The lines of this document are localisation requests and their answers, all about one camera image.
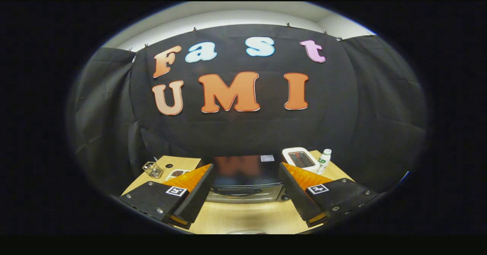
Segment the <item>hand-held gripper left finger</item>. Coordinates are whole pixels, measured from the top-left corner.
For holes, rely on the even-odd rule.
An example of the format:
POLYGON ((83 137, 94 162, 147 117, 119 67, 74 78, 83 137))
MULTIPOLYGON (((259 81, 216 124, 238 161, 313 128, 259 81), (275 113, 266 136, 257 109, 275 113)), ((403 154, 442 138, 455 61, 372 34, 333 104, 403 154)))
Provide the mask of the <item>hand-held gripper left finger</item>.
POLYGON ((190 228, 200 213, 215 179, 215 167, 208 164, 167 182, 148 181, 120 201, 165 224, 190 228))

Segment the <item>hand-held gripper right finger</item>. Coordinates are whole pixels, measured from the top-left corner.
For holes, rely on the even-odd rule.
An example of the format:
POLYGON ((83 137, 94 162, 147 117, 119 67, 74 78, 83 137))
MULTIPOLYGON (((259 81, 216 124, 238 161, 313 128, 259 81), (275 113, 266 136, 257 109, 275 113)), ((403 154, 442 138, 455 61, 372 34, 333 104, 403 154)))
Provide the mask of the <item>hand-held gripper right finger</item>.
POLYGON ((278 175, 308 227, 341 222, 381 197, 351 179, 329 179, 287 163, 280 163, 278 175))

